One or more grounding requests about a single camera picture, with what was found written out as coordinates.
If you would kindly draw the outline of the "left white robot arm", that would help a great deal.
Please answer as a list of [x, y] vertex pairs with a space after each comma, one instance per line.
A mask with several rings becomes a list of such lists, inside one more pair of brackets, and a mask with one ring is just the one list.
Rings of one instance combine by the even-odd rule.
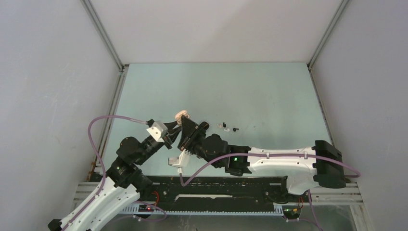
[[100, 231], [123, 208], [152, 194], [152, 181], [139, 168], [159, 149], [171, 145], [181, 132], [177, 121], [162, 123], [149, 120], [149, 136], [142, 142], [124, 138], [102, 180], [88, 197], [63, 219], [53, 219], [50, 231]]

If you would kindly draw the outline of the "beige earbud charging case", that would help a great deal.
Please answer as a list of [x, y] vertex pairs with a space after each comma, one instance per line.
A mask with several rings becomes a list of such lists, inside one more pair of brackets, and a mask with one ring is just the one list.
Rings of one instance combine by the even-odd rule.
[[190, 118], [190, 115], [188, 114], [187, 110], [182, 110], [182, 111], [179, 111], [179, 112], [175, 115], [175, 119], [176, 119], [176, 120], [181, 120], [181, 117], [182, 117], [182, 116], [185, 116], [185, 117], [187, 117], [187, 118]]

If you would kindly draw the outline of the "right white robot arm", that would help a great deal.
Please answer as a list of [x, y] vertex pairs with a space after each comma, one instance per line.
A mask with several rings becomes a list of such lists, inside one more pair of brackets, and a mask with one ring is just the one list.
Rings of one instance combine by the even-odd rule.
[[219, 135], [206, 135], [209, 125], [197, 124], [186, 115], [176, 118], [181, 126], [178, 148], [180, 157], [195, 155], [206, 161], [206, 166], [223, 168], [232, 176], [245, 174], [284, 177], [280, 196], [292, 201], [307, 190], [317, 186], [341, 189], [346, 186], [341, 152], [324, 140], [313, 146], [268, 150], [249, 146], [231, 145]]

